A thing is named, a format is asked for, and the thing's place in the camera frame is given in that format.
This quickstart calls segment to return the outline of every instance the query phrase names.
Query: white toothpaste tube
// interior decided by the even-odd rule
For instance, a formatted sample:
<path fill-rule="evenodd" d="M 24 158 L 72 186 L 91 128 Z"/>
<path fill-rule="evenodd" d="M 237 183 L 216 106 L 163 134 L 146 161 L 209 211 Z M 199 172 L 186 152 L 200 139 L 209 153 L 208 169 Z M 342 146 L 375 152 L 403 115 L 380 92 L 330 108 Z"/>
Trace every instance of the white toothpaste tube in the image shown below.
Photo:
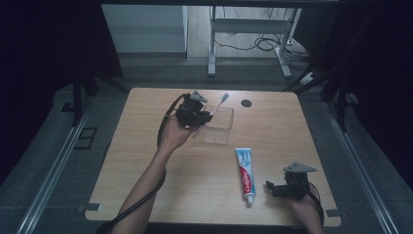
<path fill-rule="evenodd" d="M 252 204 L 255 197 L 254 177 L 252 176 L 252 161 L 250 148 L 236 148 L 240 175 L 243 183 L 244 197 Z"/>

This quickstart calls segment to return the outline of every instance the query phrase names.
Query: table leg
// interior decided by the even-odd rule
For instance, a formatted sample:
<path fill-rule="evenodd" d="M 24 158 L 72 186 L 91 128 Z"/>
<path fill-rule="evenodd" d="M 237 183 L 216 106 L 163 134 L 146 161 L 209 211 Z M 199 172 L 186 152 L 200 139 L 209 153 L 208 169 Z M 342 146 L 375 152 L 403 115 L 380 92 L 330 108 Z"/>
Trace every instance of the table leg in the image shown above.
<path fill-rule="evenodd" d="M 287 79 L 291 78 L 291 71 L 289 70 L 288 64 L 285 62 L 283 55 L 285 52 L 285 46 L 288 42 L 289 34 L 291 33 L 292 26 L 294 25 L 296 15 L 297 9 L 293 9 L 291 16 L 289 16 L 288 18 L 288 24 L 286 25 L 285 32 L 282 35 L 282 43 L 280 44 L 279 48 L 276 48 L 277 59 L 279 59 L 280 66 L 282 67 L 282 73 Z"/>
<path fill-rule="evenodd" d="M 208 76 L 215 76 L 215 20 L 216 20 L 216 7 L 212 7 L 212 16 L 210 19 L 210 45 L 209 45 L 209 58 L 207 65 Z"/>

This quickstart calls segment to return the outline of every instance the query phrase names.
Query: wall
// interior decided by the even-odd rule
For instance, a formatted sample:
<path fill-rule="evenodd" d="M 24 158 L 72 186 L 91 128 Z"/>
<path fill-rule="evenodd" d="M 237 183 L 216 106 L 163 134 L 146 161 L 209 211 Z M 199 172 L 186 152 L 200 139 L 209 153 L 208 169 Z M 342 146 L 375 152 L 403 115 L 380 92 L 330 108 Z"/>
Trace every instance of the wall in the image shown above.
<path fill-rule="evenodd" d="M 118 53 L 186 52 L 186 6 L 102 5 Z"/>

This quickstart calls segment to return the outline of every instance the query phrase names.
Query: transparent box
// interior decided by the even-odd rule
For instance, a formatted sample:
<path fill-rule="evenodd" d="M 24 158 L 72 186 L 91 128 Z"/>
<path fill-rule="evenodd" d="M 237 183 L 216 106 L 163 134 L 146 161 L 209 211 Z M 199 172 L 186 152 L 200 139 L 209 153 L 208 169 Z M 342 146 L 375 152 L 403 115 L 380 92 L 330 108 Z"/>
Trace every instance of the transparent box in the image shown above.
<path fill-rule="evenodd" d="M 206 105 L 205 111 L 212 112 L 215 106 Z M 219 107 L 210 122 L 204 126 L 204 141 L 211 143 L 227 144 L 231 133 L 234 118 L 234 109 Z"/>

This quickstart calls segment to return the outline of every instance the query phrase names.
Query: metal frame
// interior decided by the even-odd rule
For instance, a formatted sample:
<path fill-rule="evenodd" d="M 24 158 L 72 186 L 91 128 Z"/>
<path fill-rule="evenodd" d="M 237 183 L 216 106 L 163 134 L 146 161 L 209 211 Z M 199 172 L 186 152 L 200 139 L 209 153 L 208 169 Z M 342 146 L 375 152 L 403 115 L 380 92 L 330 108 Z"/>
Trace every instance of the metal frame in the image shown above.
<path fill-rule="evenodd" d="M 282 41 L 279 48 L 275 49 L 277 59 L 282 68 L 285 78 L 291 78 L 291 71 L 283 56 L 287 45 L 292 26 L 294 25 L 297 9 L 292 9 L 290 17 L 285 19 L 217 19 L 216 7 L 212 7 L 210 19 L 210 45 L 208 56 L 207 74 L 215 76 L 215 33 L 234 32 L 234 33 L 267 33 L 282 34 Z"/>

